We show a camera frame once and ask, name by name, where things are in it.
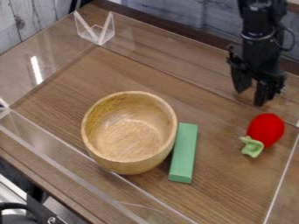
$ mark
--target wooden bowl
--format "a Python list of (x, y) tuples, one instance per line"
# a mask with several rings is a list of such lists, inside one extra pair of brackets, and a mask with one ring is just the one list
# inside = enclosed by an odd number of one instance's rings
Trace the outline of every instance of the wooden bowl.
[(88, 110), (81, 136), (100, 166), (118, 174), (154, 168), (173, 147), (173, 109), (156, 95), (129, 91), (102, 98)]

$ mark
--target toy strawberry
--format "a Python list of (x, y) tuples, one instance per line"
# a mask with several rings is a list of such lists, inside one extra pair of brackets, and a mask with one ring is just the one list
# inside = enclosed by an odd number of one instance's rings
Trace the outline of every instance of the toy strawberry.
[(246, 127), (246, 137), (240, 138), (245, 144), (241, 153), (256, 158), (261, 150), (280, 139), (284, 131), (285, 124), (279, 116), (269, 113), (257, 115)]

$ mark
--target wooden table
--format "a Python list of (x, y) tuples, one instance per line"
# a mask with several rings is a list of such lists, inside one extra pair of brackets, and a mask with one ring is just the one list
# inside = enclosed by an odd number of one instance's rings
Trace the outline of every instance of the wooden table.
[[(108, 14), (94, 4), (80, 13), (94, 24)], [(2, 125), (26, 143), (0, 132), (0, 156), (90, 223), (263, 223), (293, 149), (268, 223), (295, 223), (297, 77), (289, 74), (285, 93), (253, 108), (253, 88), (241, 95), (233, 91), (224, 51), (117, 14), (114, 20), (116, 36), (102, 47), (78, 38), (68, 16), (1, 56), (0, 95), (13, 110)], [(37, 81), (33, 57), (50, 78), (25, 94)], [(198, 124), (190, 185), (168, 181), (169, 158), (146, 173), (124, 177), (88, 158), (82, 116), (101, 97), (126, 90), (158, 95), (180, 122)], [(285, 132), (272, 149), (249, 159), (240, 155), (238, 137), (264, 111), (283, 117)]]

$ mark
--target green block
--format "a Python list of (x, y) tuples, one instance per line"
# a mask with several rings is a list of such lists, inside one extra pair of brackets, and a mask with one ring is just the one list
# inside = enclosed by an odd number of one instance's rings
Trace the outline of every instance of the green block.
[(190, 123), (178, 123), (174, 145), (172, 150), (172, 164), (168, 174), (170, 181), (190, 183), (192, 167), (196, 151), (198, 126)]

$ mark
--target black cable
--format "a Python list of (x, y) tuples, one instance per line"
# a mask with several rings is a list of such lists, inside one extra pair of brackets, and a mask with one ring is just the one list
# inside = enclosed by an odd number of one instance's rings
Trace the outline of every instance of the black cable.
[(285, 52), (291, 52), (292, 50), (293, 50), (293, 48), (295, 48), (295, 33), (289, 30), (289, 29), (287, 29), (287, 28), (283, 28), (283, 30), (284, 31), (287, 31), (288, 33), (291, 33), (291, 36), (292, 36), (292, 44), (291, 44), (291, 46), (287, 48), (287, 47), (283, 47), (281, 45), (279, 45), (279, 43), (276, 42), (276, 39), (273, 38), (273, 41), (275, 41), (275, 44), (276, 44), (276, 46), (283, 50), (283, 51), (285, 51)]

